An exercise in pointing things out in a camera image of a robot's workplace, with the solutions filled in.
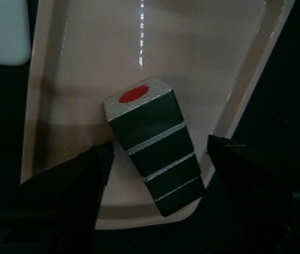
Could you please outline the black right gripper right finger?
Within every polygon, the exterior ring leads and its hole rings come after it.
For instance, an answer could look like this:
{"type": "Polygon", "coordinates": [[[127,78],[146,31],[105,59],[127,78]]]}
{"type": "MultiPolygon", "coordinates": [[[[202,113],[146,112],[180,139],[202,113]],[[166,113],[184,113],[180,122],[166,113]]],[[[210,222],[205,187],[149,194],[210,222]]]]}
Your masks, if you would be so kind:
{"type": "Polygon", "coordinates": [[[269,157],[232,139],[209,136],[208,154],[233,199],[252,254],[300,254],[300,215],[269,157]]]}

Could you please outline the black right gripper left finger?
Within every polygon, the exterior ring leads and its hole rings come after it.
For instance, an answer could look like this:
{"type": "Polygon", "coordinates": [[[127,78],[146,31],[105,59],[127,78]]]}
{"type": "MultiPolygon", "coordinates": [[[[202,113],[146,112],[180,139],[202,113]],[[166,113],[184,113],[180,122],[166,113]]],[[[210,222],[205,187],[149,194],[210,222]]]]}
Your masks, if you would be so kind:
{"type": "Polygon", "coordinates": [[[19,185],[2,208],[0,254],[91,254],[113,161],[106,142],[19,185]]]}

